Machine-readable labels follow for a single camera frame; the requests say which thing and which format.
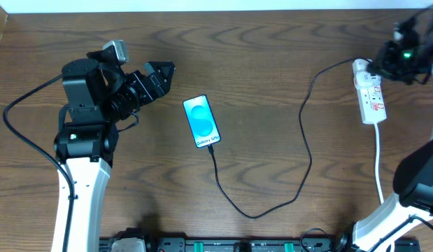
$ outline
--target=wood grain surface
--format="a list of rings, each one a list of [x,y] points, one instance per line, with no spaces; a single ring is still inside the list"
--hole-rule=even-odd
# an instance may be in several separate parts
[[[196,149],[182,101],[210,100],[226,193],[248,214],[294,197],[308,166],[298,111],[314,75],[349,57],[374,57],[393,22],[412,10],[12,15],[0,52],[0,251],[49,251],[57,209],[55,168],[8,131],[5,105],[60,73],[68,62],[124,39],[126,72],[147,61],[177,66],[170,93],[144,106],[120,135],[104,199],[101,236],[128,227],[189,237],[337,234],[378,206],[374,128],[360,119],[351,65],[321,75],[302,120],[313,168],[299,199],[259,220],[240,216],[220,194],[211,157]],[[385,196],[399,161],[430,138],[433,86],[383,82],[380,123]],[[10,112],[10,121],[54,154],[62,84]],[[124,127],[129,122],[120,122]],[[423,251],[433,232],[417,227]]]

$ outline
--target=blue phone screen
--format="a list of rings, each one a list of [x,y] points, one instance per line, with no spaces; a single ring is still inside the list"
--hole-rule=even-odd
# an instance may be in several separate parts
[[[214,144],[221,140],[207,96],[201,95],[186,100],[183,102],[183,108],[187,114],[197,148]]]

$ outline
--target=power strip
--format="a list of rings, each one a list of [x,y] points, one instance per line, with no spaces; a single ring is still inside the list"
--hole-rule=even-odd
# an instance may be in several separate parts
[[[385,114],[381,77],[367,72],[368,61],[357,59],[353,62],[353,82],[357,90],[362,122],[372,125],[387,118]]]

